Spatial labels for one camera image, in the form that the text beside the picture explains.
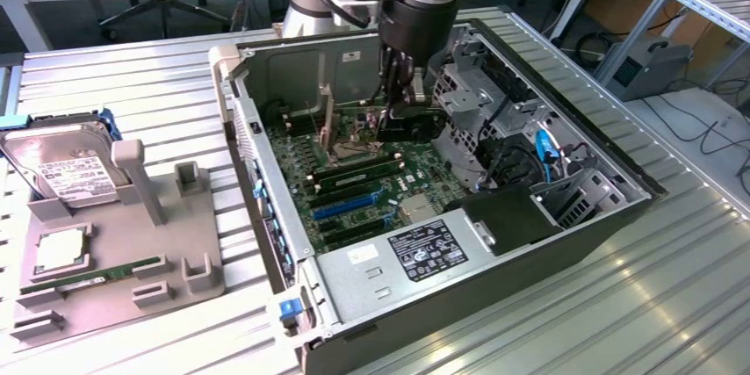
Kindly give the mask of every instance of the hard drive label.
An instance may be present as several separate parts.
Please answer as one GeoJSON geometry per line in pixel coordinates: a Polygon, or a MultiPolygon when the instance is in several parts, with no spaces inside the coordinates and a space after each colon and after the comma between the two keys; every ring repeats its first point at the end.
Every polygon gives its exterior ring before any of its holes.
{"type": "Polygon", "coordinates": [[[62,201],[114,193],[114,183],[97,156],[37,165],[38,176],[62,201]]]}
{"type": "Polygon", "coordinates": [[[468,261],[442,220],[388,238],[410,281],[420,281],[468,261]]]}

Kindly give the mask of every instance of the blue pcie slot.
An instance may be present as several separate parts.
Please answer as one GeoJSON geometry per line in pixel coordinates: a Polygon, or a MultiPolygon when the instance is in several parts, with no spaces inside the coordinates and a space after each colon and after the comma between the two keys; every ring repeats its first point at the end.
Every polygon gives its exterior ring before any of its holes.
{"type": "Polygon", "coordinates": [[[336,206],[329,206],[328,208],[322,208],[312,213],[313,220],[326,219],[333,215],[342,214],[348,211],[356,210],[357,208],[362,208],[365,206],[373,206],[377,202],[377,198],[380,197],[382,190],[380,189],[377,192],[370,193],[364,197],[358,197],[352,199],[350,201],[344,202],[342,204],[337,204],[336,206]]]}

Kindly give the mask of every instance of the white label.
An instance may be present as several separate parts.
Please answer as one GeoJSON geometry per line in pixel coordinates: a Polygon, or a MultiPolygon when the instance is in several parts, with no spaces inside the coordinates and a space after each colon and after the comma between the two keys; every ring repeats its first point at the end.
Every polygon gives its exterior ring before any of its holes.
{"type": "Polygon", "coordinates": [[[336,182],[336,186],[341,186],[342,184],[349,184],[352,182],[358,182],[361,179],[366,179],[366,175],[357,175],[354,177],[349,177],[348,179],[342,179],[336,182]]]}
{"type": "Polygon", "coordinates": [[[341,55],[341,62],[357,61],[360,59],[361,52],[346,52],[341,55]]]}
{"type": "Polygon", "coordinates": [[[38,176],[62,201],[95,198],[114,193],[114,183],[97,156],[63,162],[42,162],[38,176]]]}
{"type": "Polygon", "coordinates": [[[374,245],[370,243],[356,249],[352,249],[348,254],[350,264],[356,265],[357,263],[362,263],[364,261],[369,261],[372,258],[376,258],[377,250],[374,249],[374,245]]]}

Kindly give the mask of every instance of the gray device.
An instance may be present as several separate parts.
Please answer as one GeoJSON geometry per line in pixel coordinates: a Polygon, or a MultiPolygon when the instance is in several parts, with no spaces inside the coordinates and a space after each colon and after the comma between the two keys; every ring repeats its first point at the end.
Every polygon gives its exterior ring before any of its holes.
{"type": "Polygon", "coordinates": [[[35,197],[58,198],[70,208],[115,201],[129,179],[110,161],[111,134],[118,137],[110,119],[97,112],[11,118],[18,124],[0,126],[0,153],[35,197]]]}
{"type": "MultiPolygon", "coordinates": [[[[612,45],[607,56],[620,48],[612,45]]],[[[620,101],[637,100],[664,92],[668,83],[689,62],[692,49],[687,45],[672,45],[663,37],[644,37],[628,52],[628,56],[607,83],[607,90],[620,101]]]]}
{"type": "Polygon", "coordinates": [[[665,193],[478,21],[429,60],[429,118],[388,133],[374,32],[237,50],[225,133],[276,343],[308,374],[364,365],[577,263],[665,193]]]}

